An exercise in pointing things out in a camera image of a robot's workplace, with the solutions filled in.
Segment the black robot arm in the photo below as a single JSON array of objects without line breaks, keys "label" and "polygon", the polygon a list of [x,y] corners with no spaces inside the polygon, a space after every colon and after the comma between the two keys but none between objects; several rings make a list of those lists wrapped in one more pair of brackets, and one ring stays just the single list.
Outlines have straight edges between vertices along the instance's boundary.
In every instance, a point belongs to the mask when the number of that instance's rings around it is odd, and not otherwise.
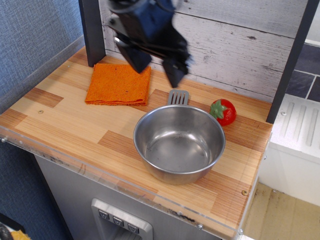
[{"label": "black robot arm", "polygon": [[170,0],[110,0],[115,15],[108,26],[116,33],[114,41],[131,67],[142,73],[152,57],[162,66],[173,88],[189,73],[192,56],[188,42],[174,28],[175,7]]}]

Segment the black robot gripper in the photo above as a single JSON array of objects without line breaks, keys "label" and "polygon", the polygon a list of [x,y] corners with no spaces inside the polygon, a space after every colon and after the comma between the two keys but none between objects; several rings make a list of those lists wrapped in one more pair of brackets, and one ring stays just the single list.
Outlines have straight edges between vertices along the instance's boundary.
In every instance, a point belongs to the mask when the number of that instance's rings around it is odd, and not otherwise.
[{"label": "black robot gripper", "polygon": [[109,0],[107,3],[115,14],[108,25],[116,32],[114,41],[125,60],[140,74],[152,60],[143,51],[165,58],[162,62],[165,74],[171,87],[177,88],[189,73],[194,58],[189,56],[185,38],[173,27],[176,8],[172,1]]}]

